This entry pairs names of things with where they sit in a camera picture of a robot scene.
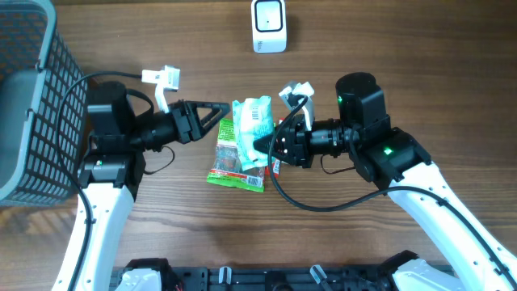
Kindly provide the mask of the grey mesh basket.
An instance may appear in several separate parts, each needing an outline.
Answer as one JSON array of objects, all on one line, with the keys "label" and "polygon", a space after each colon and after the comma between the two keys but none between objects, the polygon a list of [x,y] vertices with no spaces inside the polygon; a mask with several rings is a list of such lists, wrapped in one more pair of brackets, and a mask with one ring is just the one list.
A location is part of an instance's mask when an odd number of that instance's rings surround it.
[{"label": "grey mesh basket", "polygon": [[1,204],[51,206],[73,187],[86,124],[83,72],[50,1],[1,3]]}]

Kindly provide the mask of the mint wet wipes pack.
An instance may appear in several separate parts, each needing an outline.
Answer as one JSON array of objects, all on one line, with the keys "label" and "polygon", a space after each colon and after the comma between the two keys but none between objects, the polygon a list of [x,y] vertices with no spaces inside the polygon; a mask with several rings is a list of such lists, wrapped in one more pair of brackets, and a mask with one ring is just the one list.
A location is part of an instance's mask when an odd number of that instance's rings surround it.
[{"label": "mint wet wipes pack", "polygon": [[254,142],[273,132],[274,121],[271,111],[271,97],[263,95],[258,99],[247,98],[243,102],[234,100],[233,130],[237,152],[242,169],[265,167],[267,155],[254,148]]}]

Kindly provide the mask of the green snack bag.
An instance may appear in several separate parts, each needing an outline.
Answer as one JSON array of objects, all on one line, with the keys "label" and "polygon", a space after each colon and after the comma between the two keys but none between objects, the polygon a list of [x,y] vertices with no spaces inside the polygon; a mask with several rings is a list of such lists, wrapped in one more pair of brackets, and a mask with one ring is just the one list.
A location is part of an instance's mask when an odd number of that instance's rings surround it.
[{"label": "green snack bag", "polygon": [[252,192],[264,191],[265,170],[263,167],[244,171],[238,156],[233,122],[222,119],[216,140],[215,161],[208,173],[207,182],[229,188]]}]

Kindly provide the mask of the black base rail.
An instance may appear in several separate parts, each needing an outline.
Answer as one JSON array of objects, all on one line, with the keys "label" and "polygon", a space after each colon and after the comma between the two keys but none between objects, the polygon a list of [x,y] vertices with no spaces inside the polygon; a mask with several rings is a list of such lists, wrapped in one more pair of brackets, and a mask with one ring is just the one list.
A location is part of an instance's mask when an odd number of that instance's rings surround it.
[{"label": "black base rail", "polygon": [[320,283],[310,268],[175,267],[166,275],[145,275],[143,268],[116,270],[110,290],[396,290],[394,280],[377,265],[324,267]]}]

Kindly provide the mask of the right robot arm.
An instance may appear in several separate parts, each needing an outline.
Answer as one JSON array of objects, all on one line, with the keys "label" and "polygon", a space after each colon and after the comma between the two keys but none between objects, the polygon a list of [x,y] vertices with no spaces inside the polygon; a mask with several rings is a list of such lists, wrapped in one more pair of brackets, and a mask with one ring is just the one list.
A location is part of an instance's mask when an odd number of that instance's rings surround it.
[{"label": "right robot arm", "polygon": [[383,290],[513,290],[516,258],[449,187],[431,155],[391,124],[384,92],[372,74],[356,72],[335,85],[338,119],[313,118],[312,89],[291,82],[280,92],[289,114],[254,140],[268,159],[308,168],[315,156],[348,154],[353,169],[423,229],[452,267],[441,272],[412,251],[378,268]]}]

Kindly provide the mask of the white barcode scanner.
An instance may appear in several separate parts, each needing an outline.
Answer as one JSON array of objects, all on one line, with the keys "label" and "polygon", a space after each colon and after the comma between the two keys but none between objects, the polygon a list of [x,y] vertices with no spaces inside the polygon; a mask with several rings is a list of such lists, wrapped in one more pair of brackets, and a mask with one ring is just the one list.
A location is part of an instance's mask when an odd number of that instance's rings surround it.
[{"label": "white barcode scanner", "polygon": [[258,54],[282,53],[287,48],[284,0],[253,0],[250,4],[253,49]]}]

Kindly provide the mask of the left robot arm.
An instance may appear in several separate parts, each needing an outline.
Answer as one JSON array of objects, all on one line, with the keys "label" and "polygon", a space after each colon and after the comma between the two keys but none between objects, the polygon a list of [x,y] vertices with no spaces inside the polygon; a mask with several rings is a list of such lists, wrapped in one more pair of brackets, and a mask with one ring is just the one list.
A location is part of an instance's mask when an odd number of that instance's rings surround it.
[{"label": "left robot arm", "polygon": [[87,112],[95,146],[83,157],[78,177],[78,212],[55,290],[107,290],[120,236],[144,175],[144,153],[171,142],[203,138],[230,111],[228,103],[180,100],[165,112],[136,115],[129,97],[146,99],[117,81],[88,90]]}]

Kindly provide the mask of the red stick sachet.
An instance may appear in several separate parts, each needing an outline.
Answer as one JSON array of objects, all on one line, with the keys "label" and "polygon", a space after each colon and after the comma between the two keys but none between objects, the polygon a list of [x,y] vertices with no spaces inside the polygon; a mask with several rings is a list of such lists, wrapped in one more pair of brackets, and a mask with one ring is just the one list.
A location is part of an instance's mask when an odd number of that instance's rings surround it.
[{"label": "red stick sachet", "polygon": [[[272,157],[271,158],[271,165],[272,165],[272,169],[273,169],[273,173],[274,173],[274,176],[276,178],[279,177],[280,175],[280,165],[281,165],[281,161],[275,157]],[[270,171],[269,171],[269,167],[265,167],[265,175],[266,176],[269,176],[270,175]]]}]

